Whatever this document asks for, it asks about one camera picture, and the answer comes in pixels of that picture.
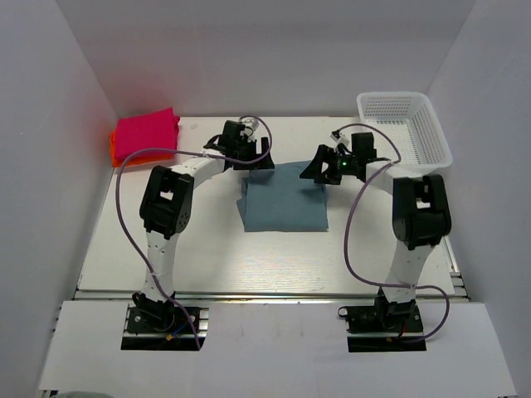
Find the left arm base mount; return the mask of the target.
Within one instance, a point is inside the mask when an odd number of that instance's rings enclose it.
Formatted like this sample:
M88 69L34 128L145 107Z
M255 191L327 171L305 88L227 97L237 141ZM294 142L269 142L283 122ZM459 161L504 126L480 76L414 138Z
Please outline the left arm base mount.
M160 321L129 306L120 343L121 351L198 352L192 327L179 308Z

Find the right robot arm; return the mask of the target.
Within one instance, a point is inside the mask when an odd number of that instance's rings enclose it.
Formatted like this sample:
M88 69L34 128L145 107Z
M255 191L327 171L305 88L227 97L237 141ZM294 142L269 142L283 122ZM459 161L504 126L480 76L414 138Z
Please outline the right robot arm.
M392 331L412 310L426 260L451 231L451 214L441 175L408 172L400 167L400 158L378 156L374 139L378 129L363 128L349 138L340 129L334 130L334 147L319 145L300 178L338 185L343 177L352 176L363 182L361 192L374 185L390 194L396 246L386 280L375 283L378 306L374 318L380 328Z

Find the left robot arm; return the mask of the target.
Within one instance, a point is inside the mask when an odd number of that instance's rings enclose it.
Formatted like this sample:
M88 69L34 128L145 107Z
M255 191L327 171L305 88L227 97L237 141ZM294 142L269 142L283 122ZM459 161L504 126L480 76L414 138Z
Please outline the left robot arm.
M149 261L140 296L154 302L146 318L156 330L168 330L175 321L175 310L165 303L174 296L176 248L191 218L194 190L230 168L275 168L270 155L271 136L255 137L259 124L260 120L251 116L228 120L200 154L173 167L153 168L139 211L146 230Z

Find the blue-grey t-shirt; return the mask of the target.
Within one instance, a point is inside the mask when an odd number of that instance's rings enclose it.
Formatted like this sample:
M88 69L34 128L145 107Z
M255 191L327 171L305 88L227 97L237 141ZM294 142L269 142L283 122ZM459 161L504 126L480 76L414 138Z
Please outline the blue-grey t-shirt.
M308 161L253 170L241 179L236 201L246 232L325 232L329 228L326 186L300 174Z

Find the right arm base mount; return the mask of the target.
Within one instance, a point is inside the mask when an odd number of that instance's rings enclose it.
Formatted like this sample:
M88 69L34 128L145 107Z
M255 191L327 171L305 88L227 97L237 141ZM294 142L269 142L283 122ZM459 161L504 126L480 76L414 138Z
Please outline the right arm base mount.
M349 353L425 352L424 327L417 303L390 313L384 303L342 306L338 317L346 322Z

